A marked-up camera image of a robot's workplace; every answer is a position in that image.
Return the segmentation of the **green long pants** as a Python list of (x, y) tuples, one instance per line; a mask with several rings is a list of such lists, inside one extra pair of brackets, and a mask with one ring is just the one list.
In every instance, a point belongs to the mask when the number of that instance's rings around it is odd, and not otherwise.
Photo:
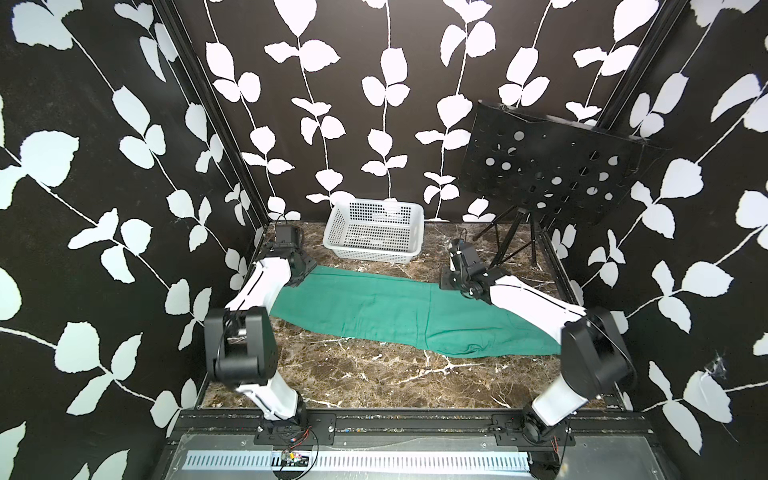
[(338, 337), (413, 346), (454, 358), (558, 355), (518, 315), (433, 283), (319, 266), (283, 288), (273, 317)]

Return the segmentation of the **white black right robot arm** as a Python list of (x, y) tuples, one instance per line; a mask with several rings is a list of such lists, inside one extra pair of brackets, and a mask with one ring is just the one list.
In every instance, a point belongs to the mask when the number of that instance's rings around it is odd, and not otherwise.
[(550, 439), (568, 416), (613, 386), (637, 382), (616, 321), (602, 307), (586, 309), (564, 302), (498, 269), (471, 276), (457, 267), (444, 267), (440, 286), (512, 312), (560, 346), (559, 376), (523, 410), (521, 429), (531, 444)]

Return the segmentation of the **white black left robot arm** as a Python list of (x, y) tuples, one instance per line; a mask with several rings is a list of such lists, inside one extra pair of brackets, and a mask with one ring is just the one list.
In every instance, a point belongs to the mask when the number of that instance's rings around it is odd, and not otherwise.
[(279, 349), (270, 313), (280, 292), (299, 285), (315, 266), (294, 242), (272, 242), (222, 310), (204, 320), (208, 375), (247, 397), (275, 424), (307, 427), (301, 395), (278, 372)]

